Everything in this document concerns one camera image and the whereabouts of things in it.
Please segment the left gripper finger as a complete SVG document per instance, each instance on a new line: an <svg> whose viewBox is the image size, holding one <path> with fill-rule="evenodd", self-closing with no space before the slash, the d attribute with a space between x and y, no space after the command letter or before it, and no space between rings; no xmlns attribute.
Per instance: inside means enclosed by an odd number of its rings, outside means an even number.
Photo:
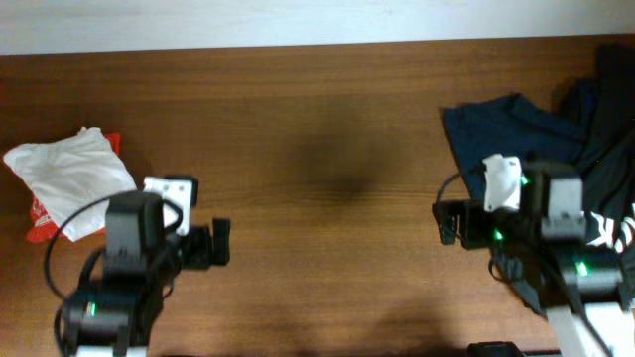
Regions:
<svg viewBox="0 0 635 357"><path fill-rule="evenodd" d="M163 179L170 180L186 180L192 183L191 195L190 195L190 206L197 206L197 198L198 198L198 179L194 176L190 175L166 175Z"/></svg>
<svg viewBox="0 0 635 357"><path fill-rule="evenodd" d="M215 266L226 266L230 261L230 230L229 219L212 219L213 265Z"/></svg>

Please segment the white t-shirt with graphic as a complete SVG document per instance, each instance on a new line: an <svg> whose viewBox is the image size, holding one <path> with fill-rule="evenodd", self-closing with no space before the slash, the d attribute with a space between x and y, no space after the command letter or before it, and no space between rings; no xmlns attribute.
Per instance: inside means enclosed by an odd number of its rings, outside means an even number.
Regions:
<svg viewBox="0 0 635 357"><path fill-rule="evenodd" d="M83 206L136 188L104 135L97 127L83 127L76 135L56 142L19 145L3 161L61 227Z"/></svg>

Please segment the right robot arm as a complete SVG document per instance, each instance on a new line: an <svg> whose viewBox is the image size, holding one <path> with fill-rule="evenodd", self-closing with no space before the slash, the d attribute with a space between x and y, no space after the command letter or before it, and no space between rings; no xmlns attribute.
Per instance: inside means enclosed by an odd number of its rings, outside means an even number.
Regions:
<svg viewBox="0 0 635 357"><path fill-rule="evenodd" d="M634 274L625 255L586 243L575 168L492 156L468 174L484 178L484 197L436 198L442 243L488 250L492 278L548 322L559 355L633 355Z"/></svg>

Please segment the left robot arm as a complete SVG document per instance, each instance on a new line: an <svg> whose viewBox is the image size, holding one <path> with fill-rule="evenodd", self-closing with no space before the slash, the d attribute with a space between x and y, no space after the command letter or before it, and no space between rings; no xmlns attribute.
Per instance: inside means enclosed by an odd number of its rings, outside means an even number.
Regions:
<svg viewBox="0 0 635 357"><path fill-rule="evenodd" d="M105 207L105 243L63 294L49 267L51 291L62 300L54 338L62 356L145 356L153 324L183 271L207 271L230 261L227 218L191 224L198 181L146 177L141 189L113 193L84 206Z"/></svg>

